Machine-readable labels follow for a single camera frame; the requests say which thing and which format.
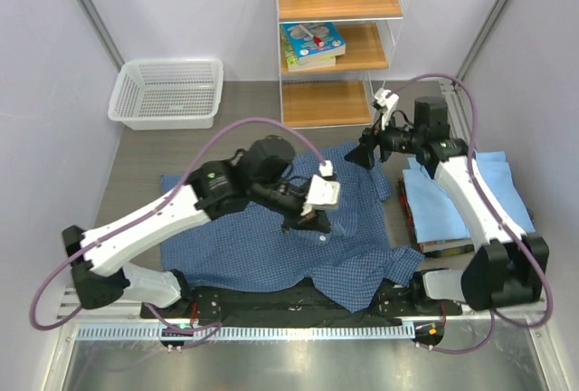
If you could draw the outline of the dark blue checkered shirt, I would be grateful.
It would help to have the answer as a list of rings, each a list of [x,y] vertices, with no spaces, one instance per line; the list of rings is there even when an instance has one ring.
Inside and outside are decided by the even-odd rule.
[[[281,229],[282,218],[248,204],[160,244],[165,270],[178,270],[192,286],[247,292],[288,289],[305,278],[351,312],[367,308],[383,280],[407,285],[423,260],[409,246],[389,244],[383,203],[392,194],[380,167],[345,161],[352,141],[322,150],[341,185],[339,207],[327,214],[331,231]]]

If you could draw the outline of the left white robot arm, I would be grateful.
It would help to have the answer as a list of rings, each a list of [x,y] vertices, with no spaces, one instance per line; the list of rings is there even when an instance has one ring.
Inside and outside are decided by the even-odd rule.
[[[114,223],[88,231],[76,225],[65,229],[62,238],[73,259],[80,305],[96,310],[133,300],[184,317],[193,305],[185,276],[145,269],[132,259],[176,234],[240,213],[250,203],[282,215],[284,230],[329,233],[326,211],[337,208],[340,193],[333,165],[323,161],[316,174],[294,186],[284,173],[295,156],[288,141],[268,136],[229,159],[202,164],[182,185]]]

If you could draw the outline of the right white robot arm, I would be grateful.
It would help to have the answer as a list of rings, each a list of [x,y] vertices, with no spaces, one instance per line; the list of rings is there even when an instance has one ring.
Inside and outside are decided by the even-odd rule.
[[[395,126],[399,97],[389,90],[375,94],[379,117],[364,129],[345,159],[371,169],[391,154],[413,155],[430,179],[450,198],[467,229],[475,253],[462,270],[429,270],[408,292],[413,310],[427,314],[441,300],[466,303],[473,310],[530,304],[545,293],[549,248],[529,236],[500,205],[484,182],[467,142],[451,136],[447,103],[440,97],[414,102],[410,128]]]

